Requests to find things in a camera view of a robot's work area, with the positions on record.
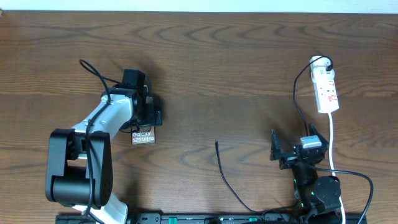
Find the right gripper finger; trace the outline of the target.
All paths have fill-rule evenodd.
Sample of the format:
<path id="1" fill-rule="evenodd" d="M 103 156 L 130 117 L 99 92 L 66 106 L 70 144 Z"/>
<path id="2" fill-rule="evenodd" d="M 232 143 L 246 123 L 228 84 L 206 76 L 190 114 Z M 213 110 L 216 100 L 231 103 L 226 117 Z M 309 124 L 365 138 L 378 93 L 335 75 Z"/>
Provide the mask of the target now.
<path id="1" fill-rule="evenodd" d="M 328 148 L 329 142 L 320 134 L 313 123 L 308 125 L 308 131 L 311 136 L 316 136 L 320 140 L 322 147 Z"/>
<path id="2" fill-rule="evenodd" d="M 276 161 L 279 160 L 281 157 L 281 149 L 279 140 L 277 137 L 277 133 L 275 129 L 271 131 L 271 153 L 270 153 L 270 160 Z"/>

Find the Galaxy S25 Ultra smartphone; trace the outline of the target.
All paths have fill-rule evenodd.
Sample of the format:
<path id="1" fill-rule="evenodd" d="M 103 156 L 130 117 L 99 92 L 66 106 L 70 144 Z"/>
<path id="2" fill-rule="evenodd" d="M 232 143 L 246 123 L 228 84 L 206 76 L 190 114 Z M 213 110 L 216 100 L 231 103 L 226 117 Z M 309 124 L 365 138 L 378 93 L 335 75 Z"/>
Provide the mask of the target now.
<path id="1" fill-rule="evenodd" d="M 155 127 L 142 127 L 139 131 L 135 130 L 131 134 L 131 144 L 154 144 L 156 143 Z"/>

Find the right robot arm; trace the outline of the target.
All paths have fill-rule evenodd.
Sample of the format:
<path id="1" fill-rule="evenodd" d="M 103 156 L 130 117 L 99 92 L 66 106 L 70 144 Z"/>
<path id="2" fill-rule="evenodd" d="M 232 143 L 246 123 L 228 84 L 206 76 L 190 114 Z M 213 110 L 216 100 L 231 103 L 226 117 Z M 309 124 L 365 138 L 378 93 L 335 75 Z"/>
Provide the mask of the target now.
<path id="1" fill-rule="evenodd" d="M 315 165 L 325 158 L 329 142 L 315 129 L 302 137 L 300 144 L 283 152 L 275 130 L 271 131 L 270 160 L 279 161 L 281 170 L 290 169 L 294 177 L 295 197 L 298 205 L 292 219 L 300 223 L 340 223 L 336 212 L 341 207 L 340 180 L 332 175 L 319 176 Z"/>

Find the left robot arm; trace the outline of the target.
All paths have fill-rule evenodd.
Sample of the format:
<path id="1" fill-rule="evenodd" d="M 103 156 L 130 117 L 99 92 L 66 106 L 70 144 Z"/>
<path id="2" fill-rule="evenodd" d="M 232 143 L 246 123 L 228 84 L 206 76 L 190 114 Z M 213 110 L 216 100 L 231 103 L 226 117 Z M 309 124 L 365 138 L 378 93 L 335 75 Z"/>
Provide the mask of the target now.
<path id="1" fill-rule="evenodd" d="M 113 193 L 111 141 L 162 124 L 162 111 L 150 94 L 150 81 L 126 69 L 121 82 L 106 87 L 99 105 L 69 129 L 49 137 L 45 196 L 77 211 L 57 215 L 56 223 L 135 223 L 129 206 Z"/>

